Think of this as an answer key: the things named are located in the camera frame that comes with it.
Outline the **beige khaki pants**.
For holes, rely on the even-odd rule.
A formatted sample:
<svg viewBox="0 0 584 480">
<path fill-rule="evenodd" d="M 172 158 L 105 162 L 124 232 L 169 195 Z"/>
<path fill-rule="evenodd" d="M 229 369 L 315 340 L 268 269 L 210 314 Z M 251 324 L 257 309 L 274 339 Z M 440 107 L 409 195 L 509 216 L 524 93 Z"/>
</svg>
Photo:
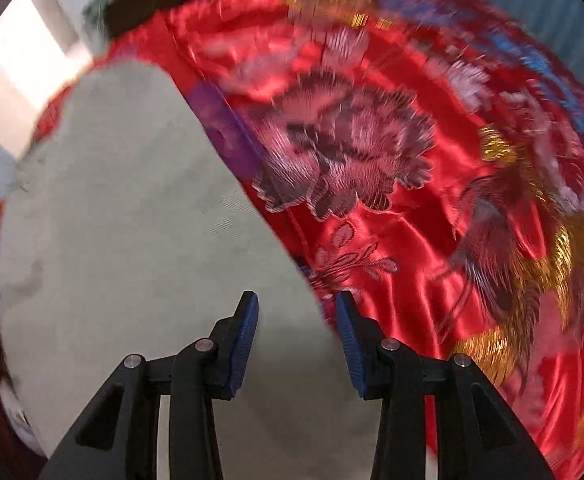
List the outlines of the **beige khaki pants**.
<svg viewBox="0 0 584 480">
<path fill-rule="evenodd" d="M 170 356 L 260 303 L 237 397 L 215 406 L 229 479 L 365 479 L 379 408 L 350 385 L 317 300 L 171 78 L 84 76 L 19 164 L 0 227 L 0 331 L 52 453 L 125 356 Z"/>
</svg>

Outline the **red floral satin quilt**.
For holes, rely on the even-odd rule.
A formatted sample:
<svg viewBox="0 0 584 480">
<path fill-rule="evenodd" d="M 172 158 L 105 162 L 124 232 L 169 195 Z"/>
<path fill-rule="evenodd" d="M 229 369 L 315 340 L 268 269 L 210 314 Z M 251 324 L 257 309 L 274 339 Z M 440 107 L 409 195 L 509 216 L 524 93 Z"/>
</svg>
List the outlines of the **red floral satin quilt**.
<svg viewBox="0 0 584 480">
<path fill-rule="evenodd" d="M 482 0 L 191 0 L 98 59 L 162 67 L 324 318 L 351 292 L 467 353 L 584 474 L 584 87 Z"/>
</svg>

